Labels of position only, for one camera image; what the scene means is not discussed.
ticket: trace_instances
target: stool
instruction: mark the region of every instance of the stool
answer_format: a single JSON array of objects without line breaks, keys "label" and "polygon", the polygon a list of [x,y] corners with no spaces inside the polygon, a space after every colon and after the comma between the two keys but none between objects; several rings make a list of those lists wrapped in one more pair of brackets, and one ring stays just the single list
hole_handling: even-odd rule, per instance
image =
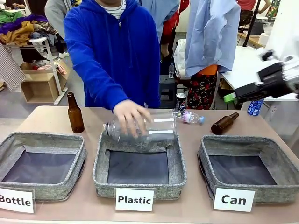
[{"label": "stool", "polygon": [[[175,108],[177,94],[177,85],[175,83],[175,79],[169,78],[168,76],[160,76],[159,84],[159,94],[161,96],[160,108]],[[162,96],[168,96],[168,99],[164,100]]]}]

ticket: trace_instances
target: hand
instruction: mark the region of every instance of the hand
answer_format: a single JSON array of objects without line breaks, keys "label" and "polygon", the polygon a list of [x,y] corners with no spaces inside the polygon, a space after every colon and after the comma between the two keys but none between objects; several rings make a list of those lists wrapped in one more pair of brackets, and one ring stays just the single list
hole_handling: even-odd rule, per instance
[{"label": "hand", "polygon": [[125,134],[128,134],[128,128],[130,128],[133,137],[138,137],[136,132],[135,121],[137,121],[138,126],[142,131],[142,134],[146,134],[143,117],[145,117],[148,121],[151,121],[151,116],[150,112],[144,107],[139,106],[133,101],[127,99],[118,103],[114,107],[113,113],[117,116],[121,128]]}]

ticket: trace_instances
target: floral pants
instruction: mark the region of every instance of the floral pants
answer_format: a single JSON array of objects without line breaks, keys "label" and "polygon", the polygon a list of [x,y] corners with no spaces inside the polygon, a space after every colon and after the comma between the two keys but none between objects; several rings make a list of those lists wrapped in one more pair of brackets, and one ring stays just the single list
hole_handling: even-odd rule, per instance
[{"label": "floral pants", "polygon": [[214,99],[217,75],[194,75],[191,77],[187,109],[209,110]]}]

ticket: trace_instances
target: white shoe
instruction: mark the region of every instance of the white shoe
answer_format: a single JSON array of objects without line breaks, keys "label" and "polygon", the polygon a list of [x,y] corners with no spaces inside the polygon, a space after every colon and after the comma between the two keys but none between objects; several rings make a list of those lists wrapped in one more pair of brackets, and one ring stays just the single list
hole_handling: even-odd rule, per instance
[{"label": "white shoe", "polygon": [[64,52],[64,53],[59,53],[59,58],[65,58],[65,57],[68,57],[70,56],[70,54],[68,52]]}]

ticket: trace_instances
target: red clothing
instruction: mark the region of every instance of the red clothing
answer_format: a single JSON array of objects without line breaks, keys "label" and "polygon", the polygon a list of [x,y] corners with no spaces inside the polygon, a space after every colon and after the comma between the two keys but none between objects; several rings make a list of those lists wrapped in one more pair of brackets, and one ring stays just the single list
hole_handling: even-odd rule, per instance
[{"label": "red clothing", "polygon": [[179,15],[188,7],[188,5],[189,0],[181,0],[179,10],[177,10],[168,21],[163,23],[161,44],[169,43],[168,40],[172,37],[172,29],[178,25]]},{"label": "red clothing", "polygon": [[252,11],[256,0],[238,0],[238,4],[241,6],[241,10]]}]

